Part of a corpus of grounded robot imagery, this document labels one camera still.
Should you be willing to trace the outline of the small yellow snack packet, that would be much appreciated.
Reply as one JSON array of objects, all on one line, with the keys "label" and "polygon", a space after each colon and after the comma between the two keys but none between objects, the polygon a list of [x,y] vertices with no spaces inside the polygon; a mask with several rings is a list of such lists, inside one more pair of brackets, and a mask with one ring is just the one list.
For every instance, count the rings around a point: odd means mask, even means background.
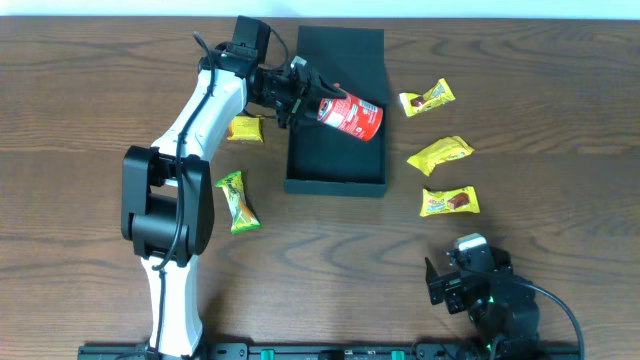
[{"label": "small yellow snack packet", "polygon": [[251,116],[236,116],[229,125],[229,141],[257,141],[263,142],[261,118]]}]

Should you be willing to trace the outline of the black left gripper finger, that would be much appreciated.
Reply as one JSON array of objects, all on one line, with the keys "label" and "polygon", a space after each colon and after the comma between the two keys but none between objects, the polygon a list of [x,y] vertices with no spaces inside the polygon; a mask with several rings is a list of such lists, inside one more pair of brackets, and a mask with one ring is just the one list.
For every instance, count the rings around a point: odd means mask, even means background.
[{"label": "black left gripper finger", "polygon": [[321,74],[311,67],[308,72],[307,95],[312,99],[345,99],[346,93],[326,81]]},{"label": "black left gripper finger", "polygon": [[300,122],[316,121],[319,107],[319,98],[304,97],[297,99],[290,111],[289,124],[298,125]]}]

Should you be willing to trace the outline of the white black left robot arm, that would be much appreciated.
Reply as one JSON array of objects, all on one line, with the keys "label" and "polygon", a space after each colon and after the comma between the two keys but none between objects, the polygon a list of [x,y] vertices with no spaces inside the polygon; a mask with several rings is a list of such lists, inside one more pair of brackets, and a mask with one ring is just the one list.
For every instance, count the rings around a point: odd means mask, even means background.
[{"label": "white black left robot arm", "polygon": [[265,54],[232,44],[208,50],[174,123],[150,146],[130,147],[123,159],[121,232],[147,273],[149,347],[157,359],[191,359],[200,348],[197,270],[214,224],[210,164],[232,120],[254,103],[275,110],[287,125],[316,115],[324,99],[346,96],[306,60],[266,69]]}]

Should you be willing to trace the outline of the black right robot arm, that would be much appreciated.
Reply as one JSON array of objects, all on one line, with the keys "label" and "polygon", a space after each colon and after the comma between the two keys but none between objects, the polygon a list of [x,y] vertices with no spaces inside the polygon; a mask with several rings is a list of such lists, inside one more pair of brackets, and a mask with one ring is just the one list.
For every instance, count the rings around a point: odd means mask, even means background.
[{"label": "black right robot arm", "polygon": [[454,249],[458,270],[437,273],[426,260],[425,281],[433,305],[450,314],[465,312],[477,331],[456,351],[456,359],[534,359],[538,356],[539,307],[535,292],[513,274],[508,252],[490,245]]}]

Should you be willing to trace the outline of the green yellow snack bar wrapper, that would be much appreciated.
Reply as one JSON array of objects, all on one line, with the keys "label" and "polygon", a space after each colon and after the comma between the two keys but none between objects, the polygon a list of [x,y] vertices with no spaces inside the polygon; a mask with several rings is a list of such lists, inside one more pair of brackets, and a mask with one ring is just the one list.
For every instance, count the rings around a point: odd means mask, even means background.
[{"label": "green yellow snack bar wrapper", "polygon": [[247,205],[242,173],[240,171],[229,173],[219,179],[215,186],[223,191],[228,203],[232,218],[232,234],[246,232],[261,226],[260,221]]}]

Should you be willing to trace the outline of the red snack can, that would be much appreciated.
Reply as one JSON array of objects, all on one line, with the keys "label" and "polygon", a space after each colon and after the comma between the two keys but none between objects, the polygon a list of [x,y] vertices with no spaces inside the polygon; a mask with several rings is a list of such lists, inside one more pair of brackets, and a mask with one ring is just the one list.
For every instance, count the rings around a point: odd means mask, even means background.
[{"label": "red snack can", "polygon": [[350,93],[345,99],[323,99],[318,121],[363,142],[370,141],[378,132],[384,111],[381,107]]}]

